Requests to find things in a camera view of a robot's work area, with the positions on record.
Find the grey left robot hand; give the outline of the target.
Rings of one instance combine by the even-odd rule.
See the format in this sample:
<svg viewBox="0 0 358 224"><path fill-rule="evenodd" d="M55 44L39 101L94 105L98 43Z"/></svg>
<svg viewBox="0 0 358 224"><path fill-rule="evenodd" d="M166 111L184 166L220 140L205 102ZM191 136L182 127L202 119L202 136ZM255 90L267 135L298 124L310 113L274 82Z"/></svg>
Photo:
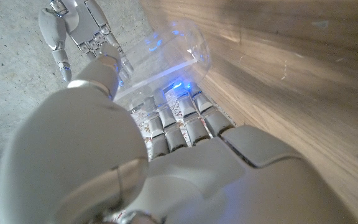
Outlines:
<svg viewBox="0 0 358 224"><path fill-rule="evenodd" d="M112 102L118 51L103 44L21 124L0 163L0 223L356 223L294 148L252 126L149 160Z"/></svg>

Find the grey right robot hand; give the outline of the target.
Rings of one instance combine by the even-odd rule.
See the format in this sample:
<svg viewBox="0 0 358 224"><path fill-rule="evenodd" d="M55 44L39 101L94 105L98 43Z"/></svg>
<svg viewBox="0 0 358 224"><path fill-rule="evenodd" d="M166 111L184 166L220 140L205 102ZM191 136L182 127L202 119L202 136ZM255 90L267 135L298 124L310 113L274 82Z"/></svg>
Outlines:
<svg viewBox="0 0 358 224"><path fill-rule="evenodd" d="M72 77L65 51L67 37L90 59L95 58L107 44L116 48L122 65L119 71L120 86L124 86L134 72L103 9L95 0L51 0L50 7L39 12L39 27L66 82Z"/></svg>

